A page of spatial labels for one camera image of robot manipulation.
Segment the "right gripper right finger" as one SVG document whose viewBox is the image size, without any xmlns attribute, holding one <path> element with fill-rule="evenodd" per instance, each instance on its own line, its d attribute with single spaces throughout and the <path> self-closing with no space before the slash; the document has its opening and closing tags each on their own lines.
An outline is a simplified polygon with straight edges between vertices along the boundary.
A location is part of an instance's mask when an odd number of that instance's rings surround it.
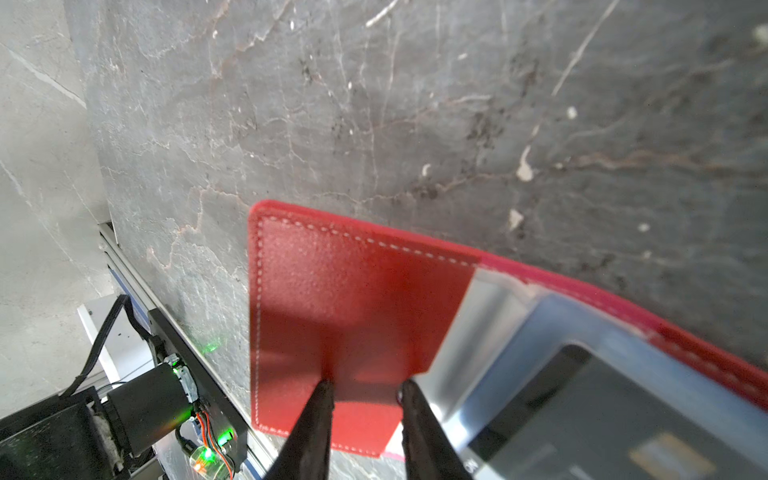
<svg viewBox="0 0 768 480">
<path fill-rule="evenodd" d="M 401 384 L 399 403 L 403 411 L 406 478 L 470 480 L 472 476 L 464 468 L 415 381 L 407 380 Z"/>
</svg>

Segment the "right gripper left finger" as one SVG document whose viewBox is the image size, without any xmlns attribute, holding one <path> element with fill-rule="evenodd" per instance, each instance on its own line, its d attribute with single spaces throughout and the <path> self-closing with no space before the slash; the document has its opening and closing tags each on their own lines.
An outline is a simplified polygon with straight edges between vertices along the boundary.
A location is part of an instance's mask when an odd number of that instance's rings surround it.
<svg viewBox="0 0 768 480">
<path fill-rule="evenodd" d="M 264 480 L 326 480 L 329 475 L 334 387 L 320 381 Z"/>
</svg>

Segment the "red leather card holder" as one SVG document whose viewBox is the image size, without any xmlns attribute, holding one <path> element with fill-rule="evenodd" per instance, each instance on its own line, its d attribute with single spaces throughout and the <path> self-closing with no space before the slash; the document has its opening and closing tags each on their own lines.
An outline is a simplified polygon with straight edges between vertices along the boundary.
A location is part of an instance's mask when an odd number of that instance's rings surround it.
<svg viewBox="0 0 768 480">
<path fill-rule="evenodd" d="M 563 346 L 665 393 L 726 395 L 767 418 L 764 372 L 580 281 L 476 249 L 277 201 L 248 218 L 251 422 L 285 438 L 334 387 L 331 451 L 402 447 L 415 381 L 460 458 Z"/>
</svg>

